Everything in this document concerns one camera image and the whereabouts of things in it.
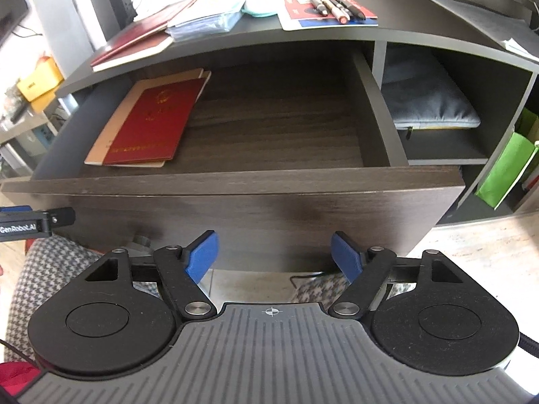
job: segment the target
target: yellow box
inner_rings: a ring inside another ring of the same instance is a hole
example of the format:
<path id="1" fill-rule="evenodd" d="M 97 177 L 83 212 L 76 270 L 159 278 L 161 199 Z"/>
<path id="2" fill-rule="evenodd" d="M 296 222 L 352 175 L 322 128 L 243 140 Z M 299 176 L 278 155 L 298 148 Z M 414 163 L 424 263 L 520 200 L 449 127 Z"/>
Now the yellow box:
<path id="1" fill-rule="evenodd" d="M 41 62 L 30 76 L 17 83 L 17 88 L 31 102 L 58 86 L 63 80 L 55 60 L 50 58 Z"/>

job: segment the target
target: red book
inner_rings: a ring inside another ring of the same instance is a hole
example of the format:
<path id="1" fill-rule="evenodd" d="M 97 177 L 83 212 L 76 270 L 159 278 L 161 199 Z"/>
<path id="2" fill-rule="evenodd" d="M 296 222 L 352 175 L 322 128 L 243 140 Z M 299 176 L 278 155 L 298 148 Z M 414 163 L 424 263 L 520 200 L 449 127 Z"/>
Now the red book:
<path id="1" fill-rule="evenodd" d="M 103 165 L 172 159 L 206 81 L 184 80 L 145 90 L 114 138 Z"/>
<path id="2" fill-rule="evenodd" d="M 153 15 L 128 25 L 98 51 L 98 54 L 91 61 L 90 65 L 94 67 L 144 38 L 165 30 L 166 25 L 172 18 L 186 7 L 191 6 L 195 1 L 196 0 L 183 0 L 171 4 Z"/>

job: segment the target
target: marker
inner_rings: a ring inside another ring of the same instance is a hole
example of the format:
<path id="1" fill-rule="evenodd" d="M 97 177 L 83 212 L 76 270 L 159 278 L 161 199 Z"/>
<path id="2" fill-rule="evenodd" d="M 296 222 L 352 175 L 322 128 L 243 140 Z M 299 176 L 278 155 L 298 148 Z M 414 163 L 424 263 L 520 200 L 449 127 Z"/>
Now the marker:
<path id="1" fill-rule="evenodd" d="M 352 13 L 348 9 L 344 8 L 344 6 L 340 4 L 339 2 L 337 2 L 336 0 L 329 0 L 329 1 L 331 1 L 335 6 L 337 6 L 341 10 L 341 12 L 346 16 L 346 19 L 350 21 L 350 18 L 351 18 L 350 16 L 352 15 Z"/>
<path id="2" fill-rule="evenodd" d="M 349 2 L 348 0 L 337 0 L 340 4 L 342 4 L 346 9 L 350 11 L 350 13 L 360 20 L 365 20 L 367 17 L 362 12 L 362 10 L 359 8 L 359 6 Z"/>
<path id="3" fill-rule="evenodd" d="M 328 11 L 324 6 L 324 3 L 320 0 L 311 0 L 311 4 L 318 11 L 320 15 L 328 16 Z"/>
<path id="4" fill-rule="evenodd" d="M 348 19 L 346 18 L 346 15 L 343 13 L 343 11 L 340 10 L 337 6 L 335 6 L 331 1 L 322 0 L 322 3 L 324 3 L 328 10 L 331 11 L 331 14 L 339 20 L 339 23 L 346 24 L 348 22 Z"/>

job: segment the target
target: metal screw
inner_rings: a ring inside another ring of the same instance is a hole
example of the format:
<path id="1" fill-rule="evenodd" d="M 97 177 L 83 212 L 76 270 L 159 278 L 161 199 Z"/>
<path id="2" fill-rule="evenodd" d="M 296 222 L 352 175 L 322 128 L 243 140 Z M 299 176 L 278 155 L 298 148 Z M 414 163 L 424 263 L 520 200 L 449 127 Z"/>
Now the metal screw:
<path id="1" fill-rule="evenodd" d="M 359 313 L 359 307 L 352 302 L 339 302 L 333 311 L 340 315 L 354 315 Z"/>
<path id="2" fill-rule="evenodd" d="M 211 311 L 211 306 L 207 302 L 191 302 L 185 306 L 185 312 L 192 315 L 205 315 Z"/>

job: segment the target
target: floor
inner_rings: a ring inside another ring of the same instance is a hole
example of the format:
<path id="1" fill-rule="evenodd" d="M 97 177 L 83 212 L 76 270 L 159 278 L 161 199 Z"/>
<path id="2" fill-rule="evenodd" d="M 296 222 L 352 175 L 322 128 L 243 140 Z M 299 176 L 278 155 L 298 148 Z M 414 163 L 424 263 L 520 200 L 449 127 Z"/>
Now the floor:
<path id="1" fill-rule="evenodd" d="M 9 205 L 0 195 L 0 206 Z M 521 331 L 539 341 L 539 213 L 432 229 L 409 254 L 438 249 L 492 293 L 516 318 Z M 23 242 L 0 243 L 0 337 L 24 263 Z M 223 302 L 287 302 L 291 274 L 210 270 L 200 283 L 220 309 Z M 539 394 L 539 360 L 517 348 L 506 372 Z"/>

